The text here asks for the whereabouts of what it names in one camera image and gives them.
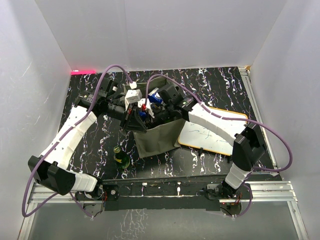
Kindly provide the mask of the Fontana pineapple juice carton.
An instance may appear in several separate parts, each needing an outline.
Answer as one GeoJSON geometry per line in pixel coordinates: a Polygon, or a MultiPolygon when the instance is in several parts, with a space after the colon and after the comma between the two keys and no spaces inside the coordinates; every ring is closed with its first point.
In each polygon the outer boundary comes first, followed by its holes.
{"type": "Polygon", "coordinates": [[[162,104],[163,99],[159,95],[159,88],[154,88],[150,93],[148,93],[148,100],[150,103],[162,104]]]}

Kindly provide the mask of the grey-green canvas bag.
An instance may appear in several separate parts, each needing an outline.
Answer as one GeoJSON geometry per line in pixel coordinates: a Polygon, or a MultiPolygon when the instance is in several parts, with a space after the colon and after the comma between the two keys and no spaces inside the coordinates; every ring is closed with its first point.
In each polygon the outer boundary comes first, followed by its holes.
{"type": "MultiPolygon", "coordinates": [[[[179,87],[177,84],[170,81],[166,75],[157,74],[152,77],[150,82],[137,83],[137,88],[140,89],[142,93],[142,99],[148,99],[148,93],[154,88],[160,89],[167,84],[179,87]]],[[[148,116],[146,121],[143,121],[147,128],[147,132],[125,131],[125,128],[123,127],[123,121],[127,111],[125,107],[125,95],[129,89],[129,84],[124,85],[124,96],[121,97],[122,112],[120,116],[120,129],[124,133],[133,133],[139,157],[151,157],[177,148],[179,146],[178,138],[186,121],[176,113],[170,114],[172,116],[172,121],[170,122],[152,122],[153,118],[148,116]]]]}

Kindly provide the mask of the green glass bottle front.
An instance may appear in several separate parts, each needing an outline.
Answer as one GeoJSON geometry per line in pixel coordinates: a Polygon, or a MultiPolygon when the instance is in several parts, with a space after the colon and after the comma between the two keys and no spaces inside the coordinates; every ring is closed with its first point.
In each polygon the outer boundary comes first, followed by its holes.
{"type": "Polygon", "coordinates": [[[115,146],[113,152],[117,166],[121,169],[127,169],[130,165],[130,157],[119,146],[115,146]]]}

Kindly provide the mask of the blue red juice carton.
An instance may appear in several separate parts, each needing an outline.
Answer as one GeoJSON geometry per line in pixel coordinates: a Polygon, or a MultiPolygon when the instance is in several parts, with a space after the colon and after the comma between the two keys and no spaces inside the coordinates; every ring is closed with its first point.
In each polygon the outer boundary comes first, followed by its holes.
{"type": "Polygon", "coordinates": [[[146,121],[146,119],[149,117],[148,112],[144,111],[144,110],[139,111],[138,114],[139,114],[142,121],[146,121]]]}

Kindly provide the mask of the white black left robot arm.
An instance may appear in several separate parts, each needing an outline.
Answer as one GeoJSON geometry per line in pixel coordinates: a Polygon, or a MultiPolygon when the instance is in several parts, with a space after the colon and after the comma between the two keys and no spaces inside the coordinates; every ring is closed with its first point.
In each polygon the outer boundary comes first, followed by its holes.
{"type": "Polygon", "coordinates": [[[68,167],[78,144],[99,116],[122,120],[128,112],[127,107],[115,103],[118,88],[116,81],[105,79],[99,81],[95,89],[79,93],[67,120],[49,146],[40,156],[31,156],[28,160],[31,179],[62,196],[86,192],[97,200],[103,195],[99,178],[70,171],[68,167]]]}

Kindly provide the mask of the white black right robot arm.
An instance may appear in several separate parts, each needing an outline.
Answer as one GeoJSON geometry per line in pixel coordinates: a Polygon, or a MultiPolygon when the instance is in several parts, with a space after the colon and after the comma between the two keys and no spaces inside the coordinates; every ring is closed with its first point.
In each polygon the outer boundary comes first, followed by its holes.
{"type": "Polygon", "coordinates": [[[187,122],[220,136],[232,147],[232,166],[220,185],[219,193],[235,198],[255,164],[267,151],[260,126],[245,118],[218,116],[194,94],[182,96],[179,90],[178,86],[166,84],[155,93],[149,93],[148,100],[152,103],[153,98],[160,99],[164,104],[161,113],[175,113],[187,122]]]}

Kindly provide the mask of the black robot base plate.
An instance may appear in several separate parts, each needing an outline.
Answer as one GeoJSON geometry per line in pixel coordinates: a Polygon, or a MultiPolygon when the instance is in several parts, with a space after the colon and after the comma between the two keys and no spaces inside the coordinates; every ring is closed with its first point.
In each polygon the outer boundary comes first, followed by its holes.
{"type": "Polygon", "coordinates": [[[86,204],[100,204],[104,211],[131,209],[219,211],[223,204],[236,204],[252,198],[248,183],[232,197],[222,194],[224,175],[199,175],[161,178],[107,179],[92,199],[84,193],[75,198],[86,204]]]}

